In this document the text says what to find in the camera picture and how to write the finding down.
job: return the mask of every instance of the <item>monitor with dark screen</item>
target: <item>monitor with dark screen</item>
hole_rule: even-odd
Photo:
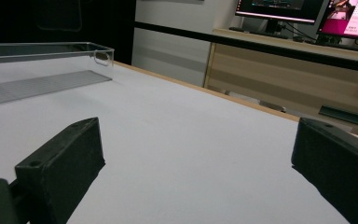
[[[358,0],[329,0],[318,34],[358,39]]]
[[[324,0],[239,0],[236,16],[268,20],[267,33],[276,32],[278,21],[314,24]]]

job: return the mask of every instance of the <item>white wall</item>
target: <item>white wall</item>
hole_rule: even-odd
[[[231,24],[236,2],[137,0],[135,20],[211,34]],[[209,48],[206,41],[135,29],[132,65],[202,86]]]

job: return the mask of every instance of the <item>transparent acrylic box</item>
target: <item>transparent acrylic box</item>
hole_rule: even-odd
[[[113,61],[88,42],[0,44],[0,104],[112,80]]]

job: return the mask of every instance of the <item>monitor screen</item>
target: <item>monitor screen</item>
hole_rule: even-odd
[[[324,0],[239,0],[235,15],[314,24]]]
[[[329,0],[318,34],[358,39],[358,0]]]

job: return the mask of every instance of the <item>bolt hole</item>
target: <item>bolt hole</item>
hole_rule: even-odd
[[[30,166],[36,167],[36,166],[40,165],[40,163],[42,163],[42,162],[41,161],[31,161]]]

